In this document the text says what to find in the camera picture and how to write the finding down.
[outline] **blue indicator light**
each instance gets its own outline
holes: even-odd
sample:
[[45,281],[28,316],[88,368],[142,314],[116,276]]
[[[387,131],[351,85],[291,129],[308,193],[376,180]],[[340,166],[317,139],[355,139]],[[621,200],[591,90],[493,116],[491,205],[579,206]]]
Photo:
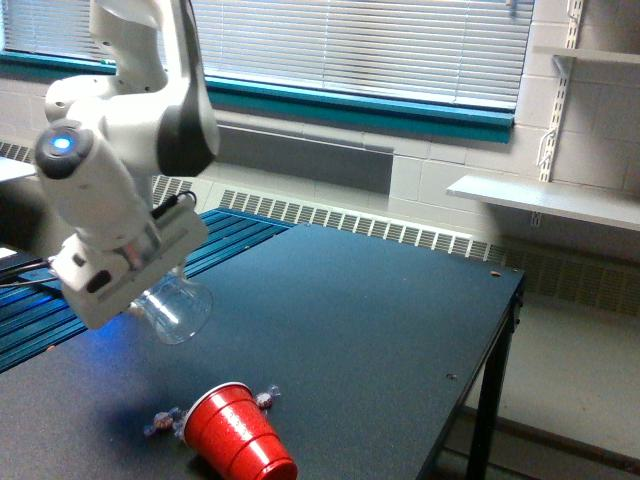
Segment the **blue indicator light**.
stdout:
[[66,150],[71,146],[71,140],[68,138],[55,138],[53,140],[53,146],[60,150]]
[[71,153],[75,146],[74,139],[68,135],[55,136],[49,143],[54,148],[56,155],[66,155]]

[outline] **shelf bracket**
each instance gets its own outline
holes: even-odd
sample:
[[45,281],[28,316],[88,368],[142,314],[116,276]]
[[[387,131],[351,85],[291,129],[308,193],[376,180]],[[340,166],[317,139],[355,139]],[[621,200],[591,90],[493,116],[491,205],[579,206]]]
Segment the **shelf bracket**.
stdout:
[[[569,31],[565,48],[577,48],[578,35],[580,33],[580,23],[582,21],[582,11],[585,0],[568,0],[567,16],[569,17]],[[540,167],[539,180],[541,182],[551,182],[553,176],[553,163],[556,158],[558,140],[560,138],[560,126],[564,118],[564,109],[567,95],[569,93],[569,83],[573,71],[573,58],[553,55],[553,62],[558,67],[560,78],[558,79],[558,89],[551,114],[549,129],[540,139],[540,148],[536,164]],[[542,214],[533,212],[531,214],[531,226],[538,228],[542,223]]]
[[575,58],[563,57],[561,55],[553,56],[553,63],[555,63],[558,71],[560,72],[560,76],[563,78],[571,78],[571,72],[573,71],[573,64],[575,63]]

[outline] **white shelf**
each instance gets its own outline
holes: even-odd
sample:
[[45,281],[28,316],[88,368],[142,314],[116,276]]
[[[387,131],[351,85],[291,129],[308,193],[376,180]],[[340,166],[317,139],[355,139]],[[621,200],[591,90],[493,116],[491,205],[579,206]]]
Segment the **white shelf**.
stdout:
[[640,55],[633,53],[605,52],[583,48],[534,47],[536,53],[546,53],[557,57],[576,58],[590,62],[625,63],[640,65]]
[[640,231],[640,198],[507,175],[467,175],[449,195]]
[[17,162],[0,157],[0,182],[29,177],[35,175],[35,173],[36,169],[29,163]]

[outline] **dark gray table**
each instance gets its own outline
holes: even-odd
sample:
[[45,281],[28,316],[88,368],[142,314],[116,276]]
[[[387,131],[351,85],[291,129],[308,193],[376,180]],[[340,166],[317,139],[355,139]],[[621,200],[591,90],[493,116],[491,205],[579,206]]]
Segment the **dark gray table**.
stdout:
[[154,413],[232,380],[278,384],[269,419],[302,480],[422,478],[488,358],[469,477],[484,475],[521,273],[313,226],[197,278],[215,315],[164,346],[118,318],[0,375],[2,479],[205,478]]

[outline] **wall-mounted shelf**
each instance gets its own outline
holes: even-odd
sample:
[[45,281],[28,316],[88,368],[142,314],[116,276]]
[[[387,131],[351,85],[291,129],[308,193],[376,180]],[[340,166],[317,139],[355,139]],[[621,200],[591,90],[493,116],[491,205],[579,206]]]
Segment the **wall-mounted shelf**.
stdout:
[[640,65],[640,55],[633,53],[605,52],[603,50],[587,50],[584,48],[535,47],[537,53],[546,53],[558,57],[577,58],[590,62],[626,63]]
[[467,175],[447,189],[449,195],[640,231],[640,198],[508,175]]
[[606,52],[603,50],[587,50],[584,48],[535,47],[534,52],[553,55],[554,61],[564,76],[569,75],[568,62],[584,60],[599,63],[622,63],[640,65],[640,55],[633,53]]

